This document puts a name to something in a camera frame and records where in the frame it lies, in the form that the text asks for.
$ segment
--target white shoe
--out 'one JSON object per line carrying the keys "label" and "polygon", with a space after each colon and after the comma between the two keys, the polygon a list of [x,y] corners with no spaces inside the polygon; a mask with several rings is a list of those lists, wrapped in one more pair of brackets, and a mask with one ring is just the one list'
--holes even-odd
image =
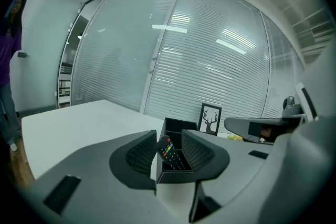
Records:
{"label": "white shoe", "polygon": [[10,145],[10,147],[11,147],[11,150],[12,150],[13,152],[16,152],[16,151],[17,151],[17,146],[15,145],[15,143],[12,143],[12,144]]}

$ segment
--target picture frame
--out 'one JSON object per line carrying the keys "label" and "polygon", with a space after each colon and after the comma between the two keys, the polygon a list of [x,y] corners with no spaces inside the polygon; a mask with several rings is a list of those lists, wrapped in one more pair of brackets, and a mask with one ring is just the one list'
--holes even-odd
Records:
{"label": "picture frame", "polygon": [[216,135],[218,134],[221,120],[222,108],[210,104],[202,103],[201,113],[198,121],[200,132]]}

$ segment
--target black picture frame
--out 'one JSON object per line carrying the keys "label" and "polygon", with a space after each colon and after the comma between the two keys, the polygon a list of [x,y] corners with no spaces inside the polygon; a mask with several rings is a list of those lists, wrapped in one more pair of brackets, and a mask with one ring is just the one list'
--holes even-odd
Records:
{"label": "black picture frame", "polygon": [[[205,108],[208,107],[208,108],[212,108],[212,109],[217,109],[218,110],[218,118],[217,118],[217,127],[216,127],[216,131],[211,131],[210,129],[210,125],[209,125],[209,129],[208,131],[201,131],[201,125],[202,125],[202,121],[203,121],[203,116],[204,116],[204,110]],[[222,114],[222,108],[218,107],[218,106],[214,106],[214,105],[210,105],[210,104],[205,104],[205,103],[202,103],[202,108],[201,108],[201,113],[200,113],[200,117],[199,117],[199,121],[198,121],[198,130],[202,133],[207,133],[207,134],[211,134],[211,135],[216,135],[218,134],[218,129],[219,129],[219,124],[220,124],[220,120],[221,120],[221,114]]]}

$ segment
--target woman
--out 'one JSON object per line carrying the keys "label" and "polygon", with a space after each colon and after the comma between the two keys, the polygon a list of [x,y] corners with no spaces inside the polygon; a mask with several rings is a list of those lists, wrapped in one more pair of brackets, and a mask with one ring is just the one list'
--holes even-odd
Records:
{"label": "woman", "polygon": [[0,100],[15,135],[11,135],[2,111],[0,111],[0,132],[12,151],[17,150],[15,138],[20,137],[22,132],[21,125],[16,117],[11,85],[9,84],[9,63],[14,53],[21,50],[21,16],[26,1],[15,0],[8,16],[0,23]]}

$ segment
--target blue jeans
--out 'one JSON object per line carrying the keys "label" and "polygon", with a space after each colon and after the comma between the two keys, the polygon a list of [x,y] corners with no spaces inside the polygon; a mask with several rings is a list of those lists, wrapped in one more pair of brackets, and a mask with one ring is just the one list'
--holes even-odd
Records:
{"label": "blue jeans", "polygon": [[14,131],[14,136],[12,136],[11,130],[8,128],[5,120],[3,109],[0,108],[0,132],[8,145],[14,143],[16,138],[22,136],[21,125],[16,117],[15,105],[10,88],[11,85],[9,83],[0,85],[0,100],[7,114],[9,124]]}

